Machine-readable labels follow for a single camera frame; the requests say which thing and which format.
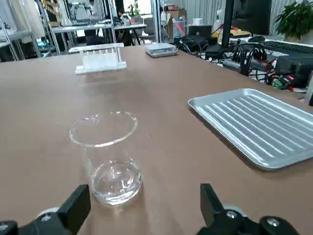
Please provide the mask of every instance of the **table surface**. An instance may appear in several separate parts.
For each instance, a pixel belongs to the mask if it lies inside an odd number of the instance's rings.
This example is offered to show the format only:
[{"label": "table surface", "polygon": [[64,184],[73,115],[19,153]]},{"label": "table surface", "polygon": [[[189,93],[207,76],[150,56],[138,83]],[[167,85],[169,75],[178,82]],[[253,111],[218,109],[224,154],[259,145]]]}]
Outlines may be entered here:
[{"label": "table surface", "polygon": [[[136,28],[146,28],[145,24],[132,24],[132,25],[122,25],[115,26],[115,30],[125,30],[125,29],[136,29]],[[100,23],[100,24],[90,24],[90,25],[80,25],[80,26],[59,26],[52,28],[54,33],[67,33],[74,32],[77,30],[92,30],[98,28],[111,28],[111,24],[109,23]]]},{"label": "table surface", "polygon": [[[22,38],[28,37],[30,35],[31,35],[31,32],[28,31],[28,30],[16,31],[16,32],[10,33],[9,34],[9,38],[10,38],[11,41],[14,41],[14,40],[17,40],[17,39],[22,39]],[[0,42],[1,41],[2,42],[6,41],[5,36],[0,37]]]},{"label": "table surface", "polygon": [[5,42],[5,43],[0,43],[0,48],[1,47],[6,47],[7,45],[9,45],[10,43],[8,43],[8,42]]},{"label": "table surface", "polygon": [[25,224],[61,205],[81,183],[80,151],[68,131],[79,118],[129,111],[139,126],[133,158],[144,187],[115,209],[92,200],[83,234],[195,234],[204,220],[200,183],[253,220],[277,215],[301,235],[313,230],[313,161],[263,172],[235,154],[189,110],[188,99],[255,88],[300,108],[293,94],[179,52],[153,59],[144,47],[124,47],[127,69],[75,75],[79,55],[0,64],[0,220]]}]

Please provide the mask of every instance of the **monitor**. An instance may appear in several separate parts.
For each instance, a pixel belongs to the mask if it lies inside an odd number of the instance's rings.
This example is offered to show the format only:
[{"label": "monitor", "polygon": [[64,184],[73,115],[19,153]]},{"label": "monitor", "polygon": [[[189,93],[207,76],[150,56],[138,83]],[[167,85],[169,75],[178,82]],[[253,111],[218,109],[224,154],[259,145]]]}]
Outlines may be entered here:
[{"label": "monitor", "polygon": [[268,35],[271,0],[234,0],[231,26]]}]

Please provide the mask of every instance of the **chair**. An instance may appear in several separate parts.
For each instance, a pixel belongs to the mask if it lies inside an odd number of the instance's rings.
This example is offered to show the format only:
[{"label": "chair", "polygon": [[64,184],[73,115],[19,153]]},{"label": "chair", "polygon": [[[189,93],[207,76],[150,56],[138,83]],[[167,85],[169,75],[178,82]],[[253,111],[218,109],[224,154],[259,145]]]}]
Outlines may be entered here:
[{"label": "chair", "polygon": [[153,40],[155,38],[155,24],[153,18],[145,18],[143,23],[147,26],[143,31],[148,35],[141,35],[139,38],[145,44],[145,40]]}]

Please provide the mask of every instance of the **metal tray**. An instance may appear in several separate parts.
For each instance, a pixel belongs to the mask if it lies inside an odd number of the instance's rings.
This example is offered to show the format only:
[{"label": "metal tray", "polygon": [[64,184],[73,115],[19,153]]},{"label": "metal tray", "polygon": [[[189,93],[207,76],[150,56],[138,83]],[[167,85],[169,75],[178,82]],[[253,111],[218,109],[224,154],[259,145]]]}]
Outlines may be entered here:
[{"label": "metal tray", "polygon": [[258,168],[313,157],[313,115],[262,92],[239,89],[188,104]]}]

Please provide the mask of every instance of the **green leaves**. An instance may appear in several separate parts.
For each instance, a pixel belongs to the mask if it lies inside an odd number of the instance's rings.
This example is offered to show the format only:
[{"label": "green leaves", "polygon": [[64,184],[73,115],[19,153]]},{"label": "green leaves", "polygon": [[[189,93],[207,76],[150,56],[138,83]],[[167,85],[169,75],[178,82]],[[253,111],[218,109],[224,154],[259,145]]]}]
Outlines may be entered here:
[{"label": "green leaves", "polygon": [[313,3],[303,1],[285,6],[275,22],[278,23],[278,33],[301,39],[301,36],[313,29]]}]

